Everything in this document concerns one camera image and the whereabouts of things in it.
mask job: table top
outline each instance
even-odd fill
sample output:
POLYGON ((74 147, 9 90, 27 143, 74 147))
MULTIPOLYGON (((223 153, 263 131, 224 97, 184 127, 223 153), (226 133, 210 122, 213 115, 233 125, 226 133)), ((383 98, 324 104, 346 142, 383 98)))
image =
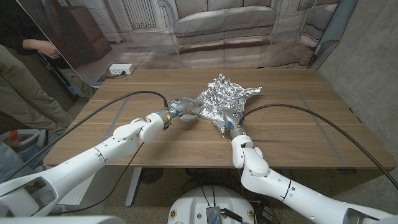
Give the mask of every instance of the table top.
MULTIPOLYGON (((246 111, 269 103, 301 106, 324 116, 365 147, 384 167, 395 167, 392 156, 351 112, 316 70, 309 69, 193 69, 135 70, 123 78, 107 79, 72 125, 105 103, 137 90, 152 90, 168 101, 196 98, 220 73, 244 88, 261 86, 248 99, 246 111)), ((105 108, 61 139, 45 158, 57 165, 110 137, 118 126, 162 109, 155 95, 130 96, 105 108)), ((349 140, 320 119, 291 108, 267 108, 250 114, 245 128, 273 168, 356 168, 376 166, 349 140)), ((111 164, 125 166, 132 156, 111 164)), ((136 167, 233 167, 231 143, 205 119, 183 123, 175 118, 169 129, 145 143, 131 163, 136 167)))

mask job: power strip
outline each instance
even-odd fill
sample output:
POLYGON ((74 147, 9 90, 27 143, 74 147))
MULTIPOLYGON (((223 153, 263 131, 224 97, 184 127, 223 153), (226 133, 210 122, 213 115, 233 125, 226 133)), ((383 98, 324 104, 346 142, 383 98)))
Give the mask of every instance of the power strip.
POLYGON ((122 72, 126 72, 126 75, 131 75, 134 71, 134 66, 132 64, 112 64, 109 68, 112 75, 120 75, 122 72))

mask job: crumpled aluminum foil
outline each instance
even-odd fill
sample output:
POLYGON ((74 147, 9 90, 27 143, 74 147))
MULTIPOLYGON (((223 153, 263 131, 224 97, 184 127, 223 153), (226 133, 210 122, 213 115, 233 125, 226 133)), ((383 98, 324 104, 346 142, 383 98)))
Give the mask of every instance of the crumpled aluminum foil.
POLYGON ((239 112, 244 111, 246 100, 261 91, 261 87, 243 88, 236 83, 232 83, 229 78, 221 73, 213 82, 198 96, 198 100, 203 103, 199 117, 209 119, 215 123, 224 123, 221 109, 234 109, 239 112))

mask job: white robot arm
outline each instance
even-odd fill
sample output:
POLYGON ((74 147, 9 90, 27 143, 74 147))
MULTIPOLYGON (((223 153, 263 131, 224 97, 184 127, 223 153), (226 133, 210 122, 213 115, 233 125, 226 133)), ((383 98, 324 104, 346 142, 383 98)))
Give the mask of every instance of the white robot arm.
POLYGON ((241 182, 246 189, 276 198, 314 223, 365 224, 387 218, 398 222, 398 217, 389 213, 334 200, 278 174, 269 168, 261 150, 253 147, 243 125, 239 125, 241 115, 233 110, 223 110, 222 114, 232 139, 233 164, 244 168, 241 182))
POLYGON ((186 121, 186 111, 195 107, 188 99, 176 99, 169 105, 148 115, 146 121, 137 118, 118 127, 112 137, 56 167, 0 184, 0 217, 48 215, 69 191, 106 164, 136 153, 138 139, 151 142, 159 131, 168 128, 172 118, 179 116, 186 121), (27 190, 27 185, 35 185, 35 190, 27 190))
MULTIPOLYGON (((195 119, 192 108, 196 102, 176 99, 169 107, 147 116, 146 121, 135 119, 117 128, 113 136, 81 154, 37 174, 20 177, 0 184, 0 217, 42 217, 75 186, 120 157, 138 150, 138 139, 151 142, 156 134, 166 129, 170 120, 179 116, 182 121, 195 119), (25 186, 35 182, 40 187, 28 191, 25 186)), ((328 198, 269 168, 262 152, 254 147, 236 111, 223 110, 226 128, 232 139, 233 164, 244 168, 241 182, 248 190, 274 197, 314 223, 396 223, 397 216, 328 198)))

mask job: cable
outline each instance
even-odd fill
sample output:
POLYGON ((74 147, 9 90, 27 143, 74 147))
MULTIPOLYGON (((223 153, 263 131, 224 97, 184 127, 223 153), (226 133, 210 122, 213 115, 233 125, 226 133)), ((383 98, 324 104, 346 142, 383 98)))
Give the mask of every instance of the cable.
POLYGON ((120 73, 119 75, 108 76, 108 77, 106 77, 106 78, 117 78, 117 77, 122 77, 122 76, 125 75, 125 74, 126 74, 126 72, 125 72, 125 71, 122 71, 122 73, 120 73))
POLYGON ((127 170, 127 168, 129 168, 132 160, 135 158, 135 156, 137 155, 138 150, 142 147, 142 145, 144 144, 144 142, 139 146, 139 148, 137 149, 136 153, 134 153, 134 155, 132 156, 129 164, 126 166, 126 168, 124 168, 122 174, 120 175, 118 181, 116 182, 116 184, 114 185, 113 189, 111 190, 111 192, 108 194, 108 196, 106 196, 104 199, 102 199, 100 202, 95 203, 94 205, 90 205, 89 207, 85 207, 85 208, 81 208, 81 209, 76 209, 76 210, 71 210, 71 211, 66 211, 66 212, 60 212, 60 213, 54 213, 56 215, 62 215, 62 214, 66 214, 66 213, 72 213, 72 212, 80 212, 89 208, 92 208, 98 204, 100 204, 101 202, 105 201, 109 196, 111 196, 111 194, 113 193, 113 191, 115 190, 116 186, 118 185, 120 179, 122 179, 123 174, 125 173, 125 171, 127 170))
POLYGON ((203 186, 201 186, 201 191, 203 192, 203 196, 205 196, 205 199, 207 201, 207 198, 206 198, 206 195, 205 195, 205 191, 203 190, 203 186))
POLYGON ((104 108, 106 108, 107 106, 122 100, 124 98, 127 98, 129 96, 135 95, 135 94, 140 94, 140 93, 150 93, 150 94, 155 94, 160 96, 163 99, 164 102, 164 107, 167 108, 169 106, 169 104, 167 103, 166 98, 161 95, 160 93, 154 92, 154 91, 147 91, 147 90, 142 90, 142 91, 134 91, 132 93, 128 93, 124 96, 120 96, 119 98, 116 98, 114 100, 109 101, 108 103, 106 103, 105 105, 101 106, 100 108, 98 108, 97 110, 95 110, 94 112, 92 112, 91 114, 89 114, 87 117, 83 118, 81 121, 77 122, 77 124, 73 125, 73 127, 67 129, 63 134, 61 134, 56 140, 54 140, 53 142, 51 142, 50 144, 48 144, 47 146, 45 146, 42 150, 40 150, 37 154, 35 154, 34 156, 32 156, 30 159, 28 159, 25 163, 23 163, 23 165, 21 165, 20 167, 18 167, 18 169, 16 169, 14 172, 12 172, 11 174, 9 174, 7 176, 7 178, 4 179, 4 182, 11 180, 12 177, 14 177, 19 171, 21 171, 25 166, 27 166, 30 162, 32 162, 34 159, 36 159, 38 156, 40 156, 43 152, 45 152, 48 148, 52 147, 55 143, 57 143, 61 138, 65 137, 67 134, 69 134, 71 131, 73 131, 75 128, 79 127, 79 125, 83 124, 86 120, 90 119, 92 116, 94 116, 96 113, 100 112, 101 110, 103 110, 104 108))
POLYGON ((216 195, 214 194, 213 185, 211 185, 211 189, 213 189, 213 200, 214 200, 214 205, 213 205, 213 207, 215 207, 215 206, 216 206, 216 195))
MULTIPOLYGON (((240 176, 240 178, 242 179, 242 175, 241 175, 241 171, 239 171, 239 169, 238 168, 236 168, 236 170, 238 170, 238 174, 239 174, 239 176, 240 176)), ((243 196, 243 184, 242 184, 242 181, 240 181, 240 186, 241 186, 241 195, 243 196)))
POLYGON ((357 141, 355 141, 355 139, 353 139, 349 134, 347 134, 345 131, 343 131, 341 128, 339 128, 337 125, 333 124, 331 121, 327 120, 326 118, 322 117, 321 115, 317 114, 316 112, 313 112, 313 111, 305 109, 305 108, 301 108, 299 106, 287 105, 287 104, 282 104, 282 103, 274 103, 274 104, 259 106, 255 109, 245 113, 242 116, 242 118, 240 119, 239 125, 243 124, 243 120, 247 115, 249 115, 257 110, 261 110, 261 109, 273 107, 273 106, 281 106, 281 107, 293 108, 296 110, 304 111, 304 112, 310 113, 310 114, 316 116, 317 118, 321 119, 322 121, 328 123, 330 126, 334 127, 337 131, 339 131, 341 134, 343 134, 346 138, 348 138, 352 143, 354 143, 354 145, 356 147, 358 147, 384 173, 384 175, 386 175, 386 177, 398 189, 398 182, 387 172, 387 170, 367 150, 365 150, 364 147, 362 147, 357 141))

